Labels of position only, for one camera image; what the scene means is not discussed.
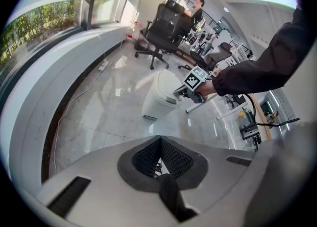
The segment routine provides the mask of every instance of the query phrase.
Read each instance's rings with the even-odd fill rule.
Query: power strip
[[[99,67],[98,70],[99,70],[100,72],[104,71],[105,68],[108,66],[108,64],[109,64],[109,61],[107,61],[107,59],[105,59],[104,62],[102,63],[102,65],[100,65],[100,67]]]

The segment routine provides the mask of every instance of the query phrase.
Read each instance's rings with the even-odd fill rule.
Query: marble floor
[[[57,172],[91,151],[145,136],[176,136],[194,143],[236,148],[237,125],[233,128],[233,123],[229,126],[230,121],[226,124],[225,120],[216,119],[219,109],[226,108],[219,96],[190,114],[185,109],[193,102],[184,99],[180,108],[160,120],[141,117],[143,101],[153,78],[165,65],[156,59],[155,69],[150,70],[151,57],[140,54],[135,58],[134,52],[133,45],[125,43],[107,56],[109,64],[92,88],[70,105],[59,127],[55,153]],[[182,80],[188,71],[177,66],[184,65],[185,61],[175,55],[163,57],[170,64],[169,71]],[[72,99],[91,85],[99,74],[98,68],[99,65],[82,82]],[[51,154],[50,175],[53,173]]]

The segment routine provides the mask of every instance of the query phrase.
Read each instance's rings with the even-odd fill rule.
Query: black office chair
[[[195,66],[198,65],[203,70],[208,72],[212,71],[217,63],[232,56],[232,53],[230,52],[231,48],[232,46],[228,43],[222,43],[219,46],[215,47],[212,52],[205,56],[206,60],[210,60],[208,63],[206,63],[205,60],[194,51],[190,51],[190,56],[195,60]],[[180,68],[184,68],[189,71],[192,70],[192,68],[188,65],[178,66],[178,69]]]
[[[158,12],[153,22],[148,21],[146,29],[140,31],[145,39],[155,46],[155,50],[136,51],[135,57],[139,57],[139,54],[152,55],[152,62],[150,69],[153,70],[153,62],[155,57],[166,64],[166,68],[169,68],[169,64],[163,59],[163,55],[159,53],[161,49],[163,52],[176,52],[178,42],[174,42],[174,39],[178,36],[181,15],[173,11],[165,4],[158,6]]]

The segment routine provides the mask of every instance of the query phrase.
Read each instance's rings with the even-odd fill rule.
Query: window
[[[0,36],[0,85],[27,54],[55,34],[80,26],[80,0],[46,4],[12,22]]]
[[[95,0],[92,14],[92,24],[113,20],[119,0]]]

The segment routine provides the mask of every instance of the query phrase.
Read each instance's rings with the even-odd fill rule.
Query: black sleeve
[[[292,23],[285,23],[257,61],[244,61],[222,70],[212,80],[220,96],[263,92],[285,85],[300,66],[316,37],[296,9]]]

